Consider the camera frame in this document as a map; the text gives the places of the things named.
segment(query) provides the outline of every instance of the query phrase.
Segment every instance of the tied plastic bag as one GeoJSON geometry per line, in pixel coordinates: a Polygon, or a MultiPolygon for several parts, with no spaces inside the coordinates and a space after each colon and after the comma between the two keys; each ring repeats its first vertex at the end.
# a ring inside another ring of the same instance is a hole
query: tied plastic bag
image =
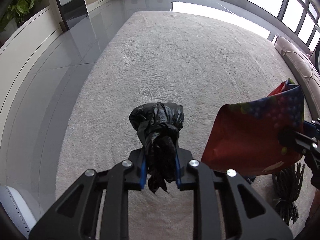
{"type": "Polygon", "coordinates": [[[173,103],[145,104],[133,109],[129,116],[145,149],[151,177],[149,189],[167,191],[167,182],[175,181],[176,142],[183,127],[183,106],[173,103]]]}
{"type": "Polygon", "coordinates": [[[301,155],[278,143],[284,127],[302,132],[304,96],[291,79],[266,98],[224,105],[214,121],[201,161],[211,169],[265,175],[293,165],[301,155]]]}

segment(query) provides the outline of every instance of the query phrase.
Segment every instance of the green plant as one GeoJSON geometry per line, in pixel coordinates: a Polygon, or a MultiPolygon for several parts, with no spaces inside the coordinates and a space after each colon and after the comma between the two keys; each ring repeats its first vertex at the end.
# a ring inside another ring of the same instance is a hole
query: green plant
{"type": "Polygon", "coordinates": [[[30,13],[36,2],[41,0],[13,0],[0,20],[0,32],[4,31],[12,19],[15,19],[16,23],[24,23],[24,16],[30,13]]]}

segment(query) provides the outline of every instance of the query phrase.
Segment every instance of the beige sofa cushion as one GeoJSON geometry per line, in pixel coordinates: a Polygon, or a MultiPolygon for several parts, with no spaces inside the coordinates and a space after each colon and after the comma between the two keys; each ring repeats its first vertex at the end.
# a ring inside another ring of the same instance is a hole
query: beige sofa cushion
{"type": "Polygon", "coordinates": [[[278,36],[275,48],[289,66],[306,98],[313,120],[320,117],[320,76],[310,60],[284,37],[278,36]]]}

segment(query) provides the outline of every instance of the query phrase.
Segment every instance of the colorful paper bag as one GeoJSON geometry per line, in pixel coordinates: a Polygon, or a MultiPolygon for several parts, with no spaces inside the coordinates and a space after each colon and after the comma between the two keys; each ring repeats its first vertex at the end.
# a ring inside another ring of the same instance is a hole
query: colorful paper bag
{"type": "Polygon", "coordinates": [[[302,132],[304,96],[291,79],[267,97],[220,108],[201,161],[211,169],[264,175],[293,165],[301,155],[278,143],[285,127],[302,132]]]}

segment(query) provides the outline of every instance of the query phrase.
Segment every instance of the carpet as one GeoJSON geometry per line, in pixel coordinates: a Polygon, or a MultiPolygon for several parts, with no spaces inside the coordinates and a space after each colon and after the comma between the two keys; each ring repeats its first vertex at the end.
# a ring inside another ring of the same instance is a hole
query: carpet
{"type": "MultiPolygon", "coordinates": [[[[262,98],[294,77],[273,44],[238,26],[173,12],[137,12],[108,44],[71,114],[56,179],[57,198],[86,169],[103,171],[141,144],[129,122],[135,107],[150,102],[184,106],[179,145],[200,160],[215,116],[224,104],[262,98]]],[[[310,112],[305,106],[305,120],[310,112]]],[[[303,227],[313,199],[306,168],[297,206],[303,227]]],[[[253,187],[270,203],[271,176],[253,187]]],[[[154,195],[146,187],[129,192],[131,240],[192,239],[193,193],[175,183],[154,195]]]]}

